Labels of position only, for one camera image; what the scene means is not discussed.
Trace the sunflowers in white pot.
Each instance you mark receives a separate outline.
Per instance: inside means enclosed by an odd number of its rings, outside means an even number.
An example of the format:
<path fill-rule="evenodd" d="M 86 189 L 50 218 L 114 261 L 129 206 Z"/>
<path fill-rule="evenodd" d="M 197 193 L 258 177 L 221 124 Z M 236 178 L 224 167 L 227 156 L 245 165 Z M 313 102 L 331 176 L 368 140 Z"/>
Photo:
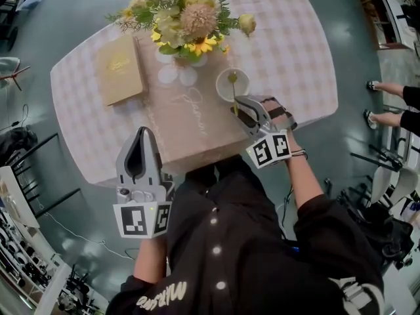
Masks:
<path fill-rule="evenodd" d="M 170 42 L 163 41 L 162 35 L 153 30 L 151 34 L 152 41 L 157 45 L 158 52 L 165 56 L 172 56 L 181 61 L 189 63 L 199 62 L 204 54 L 219 50 L 223 55 L 227 55 L 230 46 L 224 42 L 224 35 L 218 31 L 207 35 L 206 37 L 193 40 L 191 43 L 185 43 L 177 48 L 170 46 Z"/>

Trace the gold hardcover book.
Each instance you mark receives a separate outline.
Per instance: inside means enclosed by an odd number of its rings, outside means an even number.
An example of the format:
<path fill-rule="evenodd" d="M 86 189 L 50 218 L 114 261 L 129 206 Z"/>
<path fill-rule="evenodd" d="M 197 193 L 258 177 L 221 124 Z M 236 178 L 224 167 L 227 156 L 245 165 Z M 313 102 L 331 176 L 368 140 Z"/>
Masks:
<path fill-rule="evenodd" d="M 133 35 L 123 35 L 99 48 L 96 77 L 105 106 L 146 94 L 148 86 L 138 39 Z"/>

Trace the person's right forearm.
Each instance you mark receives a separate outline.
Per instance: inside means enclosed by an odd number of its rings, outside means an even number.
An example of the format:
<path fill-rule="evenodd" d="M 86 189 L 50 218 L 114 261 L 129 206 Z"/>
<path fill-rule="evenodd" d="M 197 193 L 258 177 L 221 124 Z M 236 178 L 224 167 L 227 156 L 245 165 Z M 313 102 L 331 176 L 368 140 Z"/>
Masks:
<path fill-rule="evenodd" d="M 324 194 L 305 157 L 290 157 L 286 160 L 286 165 L 297 209 L 313 198 Z"/>

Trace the person's right hand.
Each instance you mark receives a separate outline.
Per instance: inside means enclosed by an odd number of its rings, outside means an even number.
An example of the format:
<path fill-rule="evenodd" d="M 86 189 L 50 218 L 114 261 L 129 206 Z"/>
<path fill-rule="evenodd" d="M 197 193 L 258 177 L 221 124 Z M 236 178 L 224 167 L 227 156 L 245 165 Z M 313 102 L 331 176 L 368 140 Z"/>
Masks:
<path fill-rule="evenodd" d="M 284 106 L 282 106 L 276 98 L 272 96 L 264 98 L 261 101 L 261 104 L 267 111 L 272 126 L 276 131 L 284 129 L 293 131 L 297 128 L 298 125 L 293 115 Z"/>

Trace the black office chair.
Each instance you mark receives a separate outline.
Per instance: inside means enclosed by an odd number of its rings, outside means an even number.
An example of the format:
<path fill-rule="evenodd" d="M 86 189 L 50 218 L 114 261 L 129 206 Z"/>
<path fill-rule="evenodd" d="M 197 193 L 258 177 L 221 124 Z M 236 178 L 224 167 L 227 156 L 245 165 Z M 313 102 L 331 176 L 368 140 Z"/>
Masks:
<path fill-rule="evenodd" d="M 386 270 L 391 264 L 398 270 L 403 268 L 414 246 L 413 226 L 396 219 L 381 203 L 366 207 L 360 199 L 352 199 L 346 190 L 342 190 L 337 199 L 366 236 L 381 269 Z"/>

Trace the person's black buttoned jacket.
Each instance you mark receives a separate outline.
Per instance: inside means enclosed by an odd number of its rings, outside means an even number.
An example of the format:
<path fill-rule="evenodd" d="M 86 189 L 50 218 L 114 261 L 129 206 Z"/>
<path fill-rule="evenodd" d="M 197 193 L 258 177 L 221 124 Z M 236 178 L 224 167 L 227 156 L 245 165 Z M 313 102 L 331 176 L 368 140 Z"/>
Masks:
<path fill-rule="evenodd" d="M 297 215 L 291 247 L 262 185 L 235 174 L 204 193 L 176 191 L 166 277 L 129 276 L 106 315 L 379 314 L 382 274 L 346 210 L 323 194 Z"/>

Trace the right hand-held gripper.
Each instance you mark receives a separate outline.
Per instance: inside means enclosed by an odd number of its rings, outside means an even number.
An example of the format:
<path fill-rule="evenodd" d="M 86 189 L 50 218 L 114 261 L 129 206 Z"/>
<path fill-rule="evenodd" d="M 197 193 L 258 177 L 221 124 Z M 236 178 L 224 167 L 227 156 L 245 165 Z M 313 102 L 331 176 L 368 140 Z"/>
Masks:
<path fill-rule="evenodd" d="M 254 166 L 258 169 L 284 161 L 291 157 L 291 148 L 287 137 L 288 123 L 272 123 L 261 104 L 262 96 L 236 96 L 239 121 L 242 129 L 253 140 L 246 148 Z"/>

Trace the person's left forearm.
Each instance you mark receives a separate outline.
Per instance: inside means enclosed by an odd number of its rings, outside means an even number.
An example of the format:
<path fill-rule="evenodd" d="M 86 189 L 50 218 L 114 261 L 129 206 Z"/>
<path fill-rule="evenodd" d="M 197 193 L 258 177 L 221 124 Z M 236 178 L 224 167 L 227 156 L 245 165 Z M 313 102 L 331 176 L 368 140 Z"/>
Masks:
<path fill-rule="evenodd" d="M 135 261 L 133 276 L 150 284 L 156 284 L 166 277 L 167 238 L 143 239 Z"/>

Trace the white plastic chair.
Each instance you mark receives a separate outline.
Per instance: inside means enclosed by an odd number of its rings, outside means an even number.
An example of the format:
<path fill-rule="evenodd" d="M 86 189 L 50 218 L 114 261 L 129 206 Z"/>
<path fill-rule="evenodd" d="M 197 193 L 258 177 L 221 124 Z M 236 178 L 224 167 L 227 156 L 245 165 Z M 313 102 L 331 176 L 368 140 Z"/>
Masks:
<path fill-rule="evenodd" d="M 373 175 L 371 203 L 377 203 L 386 194 L 391 184 L 393 170 L 378 167 Z M 418 185 L 419 175 L 408 167 L 403 167 L 398 172 L 398 180 L 394 186 L 394 191 L 389 197 L 390 206 L 395 206 L 402 198 L 411 194 Z"/>

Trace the black bag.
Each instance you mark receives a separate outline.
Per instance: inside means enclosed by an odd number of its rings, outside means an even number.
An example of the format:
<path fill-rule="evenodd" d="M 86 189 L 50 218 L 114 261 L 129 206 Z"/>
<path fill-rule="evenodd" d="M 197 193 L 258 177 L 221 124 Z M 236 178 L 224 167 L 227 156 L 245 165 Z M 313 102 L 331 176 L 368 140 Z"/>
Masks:
<path fill-rule="evenodd" d="M 6 165 L 17 150 L 28 151 L 38 143 L 37 135 L 27 127 L 19 127 L 0 134 L 0 167 Z"/>

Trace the white cup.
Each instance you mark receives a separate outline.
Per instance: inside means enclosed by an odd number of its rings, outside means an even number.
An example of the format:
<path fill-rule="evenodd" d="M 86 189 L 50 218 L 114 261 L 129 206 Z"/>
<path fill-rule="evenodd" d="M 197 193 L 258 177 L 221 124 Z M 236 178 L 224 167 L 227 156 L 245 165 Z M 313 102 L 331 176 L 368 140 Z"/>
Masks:
<path fill-rule="evenodd" d="M 227 102 L 233 102 L 232 86 L 228 80 L 229 73 L 236 71 L 237 81 L 235 83 L 236 96 L 249 94 L 249 78 L 247 74 L 238 68 L 227 68 L 217 77 L 215 87 L 217 94 Z"/>

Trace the table with checked tablecloth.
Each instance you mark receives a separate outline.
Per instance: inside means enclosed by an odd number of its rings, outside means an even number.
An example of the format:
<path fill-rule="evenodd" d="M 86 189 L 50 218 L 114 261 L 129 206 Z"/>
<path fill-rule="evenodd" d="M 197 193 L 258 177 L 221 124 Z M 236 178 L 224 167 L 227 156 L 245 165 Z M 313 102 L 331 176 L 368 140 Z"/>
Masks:
<path fill-rule="evenodd" d="M 333 114 L 338 107 L 333 60 L 310 1 L 229 2 L 232 13 L 250 13 L 257 21 L 250 36 L 232 31 L 225 39 L 230 46 L 225 57 L 230 68 L 247 74 L 249 93 L 275 97 L 300 126 Z M 96 53 L 118 37 L 121 31 L 117 26 L 106 26 L 51 70 L 52 99 L 65 143 L 85 180 L 104 186 L 112 186 L 117 179 L 116 159 L 123 143 L 146 126 L 142 109 L 148 92 L 113 106 L 102 103 Z M 139 47 L 143 39 L 157 46 L 146 32 L 137 37 Z M 173 175 L 197 169 L 163 168 Z"/>

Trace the wooden cabinet with white top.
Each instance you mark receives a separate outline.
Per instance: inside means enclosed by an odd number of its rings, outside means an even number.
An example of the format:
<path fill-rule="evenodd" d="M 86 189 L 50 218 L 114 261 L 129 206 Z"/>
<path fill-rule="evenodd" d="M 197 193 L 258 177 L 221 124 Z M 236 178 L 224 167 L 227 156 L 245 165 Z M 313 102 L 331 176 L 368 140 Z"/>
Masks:
<path fill-rule="evenodd" d="M 378 51 L 414 51 L 419 35 L 407 23 L 400 0 L 360 0 Z"/>

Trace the beige table runner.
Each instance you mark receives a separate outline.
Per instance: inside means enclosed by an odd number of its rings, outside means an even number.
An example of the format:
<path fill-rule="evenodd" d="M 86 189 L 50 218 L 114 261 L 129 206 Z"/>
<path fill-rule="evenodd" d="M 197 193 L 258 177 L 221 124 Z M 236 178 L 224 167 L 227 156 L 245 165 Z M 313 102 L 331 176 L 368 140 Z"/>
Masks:
<path fill-rule="evenodd" d="M 148 83 L 142 115 L 164 166 L 193 169 L 240 149 L 245 133 L 216 88 L 220 73 L 230 67 L 225 55 L 215 51 L 197 62 L 183 62 L 161 54 L 146 39 L 140 43 L 140 55 Z"/>

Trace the small olive spoon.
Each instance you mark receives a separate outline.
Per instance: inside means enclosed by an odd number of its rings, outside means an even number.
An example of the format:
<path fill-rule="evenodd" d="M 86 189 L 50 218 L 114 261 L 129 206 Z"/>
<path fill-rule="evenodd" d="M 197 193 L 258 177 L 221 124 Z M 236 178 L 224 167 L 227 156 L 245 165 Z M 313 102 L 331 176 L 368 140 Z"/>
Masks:
<path fill-rule="evenodd" d="M 233 102 L 234 102 L 234 115 L 238 117 L 238 105 L 236 102 L 236 89 L 235 89 L 235 83 L 237 81 L 237 75 L 236 71 L 233 71 L 229 73 L 228 80 L 232 86 L 232 94 L 233 94 Z"/>

